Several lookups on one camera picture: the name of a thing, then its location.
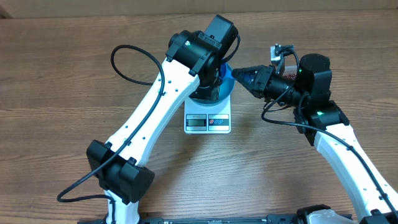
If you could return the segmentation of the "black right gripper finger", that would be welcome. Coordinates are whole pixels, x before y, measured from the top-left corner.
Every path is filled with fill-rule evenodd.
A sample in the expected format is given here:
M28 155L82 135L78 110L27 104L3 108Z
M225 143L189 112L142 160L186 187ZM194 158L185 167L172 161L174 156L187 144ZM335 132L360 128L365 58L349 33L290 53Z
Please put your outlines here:
M254 82L259 79L263 71L264 66L235 68L232 71L232 76L239 82Z
M260 97L260 91L258 89L258 85L256 84L255 81L252 80L252 78L249 78L249 80L245 80L242 78L238 78L237 81L247 89L250 94L254 97Z

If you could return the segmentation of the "blue plastic measuring scoop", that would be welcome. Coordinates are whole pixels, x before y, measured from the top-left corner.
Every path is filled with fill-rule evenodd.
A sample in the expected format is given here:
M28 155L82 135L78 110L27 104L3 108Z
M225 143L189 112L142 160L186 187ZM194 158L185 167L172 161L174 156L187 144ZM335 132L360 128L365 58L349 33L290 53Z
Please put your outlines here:
M227 82L228 80L234 80L234 77L232 76L233 69L230 67L228 63L222 64L220 70L223 82Z

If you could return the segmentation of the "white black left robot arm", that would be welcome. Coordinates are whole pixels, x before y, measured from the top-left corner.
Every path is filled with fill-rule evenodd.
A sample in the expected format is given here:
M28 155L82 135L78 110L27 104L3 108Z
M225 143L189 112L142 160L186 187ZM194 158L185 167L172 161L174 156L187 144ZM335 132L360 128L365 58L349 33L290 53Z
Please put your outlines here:
M222 16L204 31L174 34L156 81L130 118L106 142L88 146L90 168L108 201L105 223L139 221L139 200L155 177L146 163L179 106L185 106L185 132L230 132L234 83L228 61L239 43L237 28Z

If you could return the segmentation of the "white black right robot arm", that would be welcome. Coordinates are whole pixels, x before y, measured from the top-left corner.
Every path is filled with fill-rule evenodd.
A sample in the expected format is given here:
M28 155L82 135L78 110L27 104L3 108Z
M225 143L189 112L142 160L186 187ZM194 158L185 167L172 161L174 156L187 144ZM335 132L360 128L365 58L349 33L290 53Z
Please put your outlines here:
M276 65L235 68L233 78L256 98L263 112L276 103L294 107L294 121L263 117L272 124L295 126L327 160L353 204L360 223L397 223L397 192L366 155L342 109L330 98L330 59L306 54L297 60L293 80Z

